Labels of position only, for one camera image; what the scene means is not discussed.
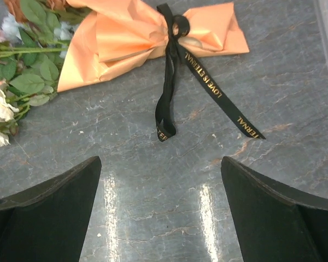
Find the black printed ribbon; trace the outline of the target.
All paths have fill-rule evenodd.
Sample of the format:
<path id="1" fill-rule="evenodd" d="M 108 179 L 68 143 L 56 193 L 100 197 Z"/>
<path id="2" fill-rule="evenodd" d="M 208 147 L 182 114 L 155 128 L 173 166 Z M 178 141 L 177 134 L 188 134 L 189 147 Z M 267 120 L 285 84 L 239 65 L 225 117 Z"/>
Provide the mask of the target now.
<path id="1" fill-rule="evenodd" d="M 254 139 L 264 139 L 265 136 L 246 119 L 242 112 L 222 91 L 198 58 L 179 44 L 179 39 L 190 32 L 188 19 L 182 15 L 173 15 L 170 7 L 166 3 L 158 5 L 156 8 L 157 11 L 163 15 L 168 26 L 163 92 L 155 109 L 158 139 L 164 142 L 176 135 L 176 128 L 171 118 L 171 101 L 177 79 L 178 64 L 180 62 L 190 69 L 204 90 L 245 136 Z"/>

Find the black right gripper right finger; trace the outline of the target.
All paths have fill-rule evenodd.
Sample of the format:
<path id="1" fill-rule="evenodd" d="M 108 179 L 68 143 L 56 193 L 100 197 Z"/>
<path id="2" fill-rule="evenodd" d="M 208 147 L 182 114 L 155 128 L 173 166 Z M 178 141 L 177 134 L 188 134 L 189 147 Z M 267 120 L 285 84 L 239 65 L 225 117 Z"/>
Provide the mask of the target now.
<path id="1" fill-rule="evenodd" d="M 328 199 L 231 157 L 221 175 L 244 261 L 328 261 Z"/>

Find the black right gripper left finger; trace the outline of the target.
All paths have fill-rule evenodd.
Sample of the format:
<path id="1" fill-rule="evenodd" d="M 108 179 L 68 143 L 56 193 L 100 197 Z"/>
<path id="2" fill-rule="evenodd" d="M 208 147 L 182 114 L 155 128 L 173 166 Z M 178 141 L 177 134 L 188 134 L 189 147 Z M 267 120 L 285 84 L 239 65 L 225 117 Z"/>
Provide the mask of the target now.
<path id="1" fill-rule="evenodd" d="M 0 261 L 79 261 L 102 163 L 68 171 L 0 199 Z"/>

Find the orange wrapping paper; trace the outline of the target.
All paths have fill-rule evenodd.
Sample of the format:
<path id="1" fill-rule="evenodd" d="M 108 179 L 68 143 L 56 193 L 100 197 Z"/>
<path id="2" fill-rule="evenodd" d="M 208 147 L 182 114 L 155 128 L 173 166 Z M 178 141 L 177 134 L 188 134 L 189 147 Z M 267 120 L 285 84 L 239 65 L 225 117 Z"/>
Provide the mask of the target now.
<path id="1" fill-rule="evenodd" d="M 109 81 L 165 54 L 168 27 L 162 14 L 143 1 L 70 1 L 88 7 L 65 57 L 59 92 Z M 179 43 L 197 57 L 249 52 L 232 2 L 188 9 L 187 36 Z"/>

